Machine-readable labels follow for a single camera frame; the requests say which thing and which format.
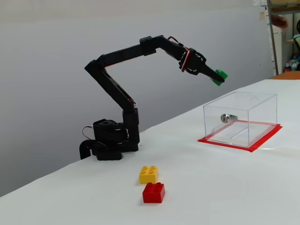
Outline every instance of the clear plastic box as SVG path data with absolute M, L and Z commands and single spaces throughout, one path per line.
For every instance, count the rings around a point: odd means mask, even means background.
M 277 125 L 277 95 L 234 92 L 203 106 L 206 140 L 249 148 Z

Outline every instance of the cable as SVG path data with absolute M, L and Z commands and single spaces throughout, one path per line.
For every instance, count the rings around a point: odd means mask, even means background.
M 181 68 L 181 71 L 182 71 L 182 72 L 184 72 L 185 69 L 186 69 L 186 64 L 187 64 L 187 62 L 188 62 L 189 55 L 190 55 L 190 53 L 191 53 L 191 50 L 190 50 L 189 48 L 185 47 L 185 49 L 187 50 L 187 56 L 186 56 L 186 58 L 184 59 L 184 62 L 183 62 L 182 68 Z
M 91 140 L 89 137 L 87 137 L 87 136 L 83 133 L 83 130 L 84 130 L 85 128 L 93 128 L 93 127 L 92 127 L 92 126 L 85 126 L 84 128 L 82 128 L 82 134 L 83 134 L 83 136 L 85 136 L 87 139 Z
M 170 39 L 173 39 L 174 41 L 176 41 L 177 43 L 179 43 L 178 40 L 176 38 L 174 38 L 173 36 L 168 37 L 168 40 L 170 40 Z

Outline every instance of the robotic arm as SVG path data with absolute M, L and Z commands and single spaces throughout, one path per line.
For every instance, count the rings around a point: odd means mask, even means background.
M 157 48 L 165 50 L 167 54 L 179 61 L 182 72 L 197 75 L 202 73 L 218 82 L 224 82 L 224 78 L 209 68 L 203 55 L 192 48 L 186 48 L 183 44 L 170 41 L 164 36 L 145 37 L 140 39 L 140 44 L 122 49 L 109 54 L 101 55 L 93 60 L 85 70 L 101 85 L 101 87 L 123 109 L 123 123 L 113 120 L 100 120 L 93 124 L 95 140 L 86 140 L 81 143 L 80 158 L 84 159 L 92 154 L 98 160 L 120 160 L 122 152 L 138 151 L 139 117 L 133 99 L 112 79 L 105 67 L 130 60 L 139 56 L 147 56 L 156 53 Z

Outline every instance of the lego brick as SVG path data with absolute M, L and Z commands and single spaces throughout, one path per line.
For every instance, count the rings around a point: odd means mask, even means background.
M 222 71 L 222 70 L 220 70 L 220 69 L 217 69 L 217 70 L 216 70 L 216 73 L 219 74 L 222 78 L 224 78 L 224 80 L 228 77 L 228 75 L 227 75 L 224 71 Z M 213 79 L 212 79 L 212 81 L 213 81 L 217 86 L 220 86 L 220 85 L 222 84 L 221 82 L 216 81 L 216 80 L 213 80 Z
M 165 196 L 165 185 L 148 183 L 142 192 L 144 203 L 162 203 Z
M 140 184 L 156 184 L 158 180 L 158 169 L 155 166 L 146 167 L 143 166 L 139 174 Z

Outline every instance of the white wall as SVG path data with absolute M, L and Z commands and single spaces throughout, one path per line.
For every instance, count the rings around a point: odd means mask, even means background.
M 37 1 L 30 2 L 35 7 Z M 61 1 L 40 2 L 57 9 Z M 218 87 L 203 75 L 181 73 L 163 51 L 110 67 L 138 103 L 141 131 L 272 76 L 266 24 L 259 20 L 263 9 L 251 3 L 232 0 L 226 2 L 232 8 L 201 11 L 200 1 L 190 1 L 189 7 L 187 1 L 151 1 L 151 7 L 145 1 L 142 7 L 140 1 L 127 6 L 120 0 L 120 8 L 81 4 L 86 15 L 93 12 L 91 18 L 75 13 L 79 4 L 68 16 L 78 2 L 60 5 L 66 19 L 38 6 L 34 22 L 25 13 L 29 6 L 20 1 L 0 6 L 15 14 L 24 9 L 16 17 L 0 12 L 0 195 L 79 160 L 83 126 L 103 118 L 121 121 L 121 109 L 84 70 L 103 53 L 136 45 L 148 35 L 173 35 L 229 75 Z M 207 4 L 203 9 L 224 6 L 223 1 Z M 148 7 L 153 13 L 145 12 Z M 134 13 L 120 15 L 122 8 Z M 96 15 L 98 10 L 105 15 Z

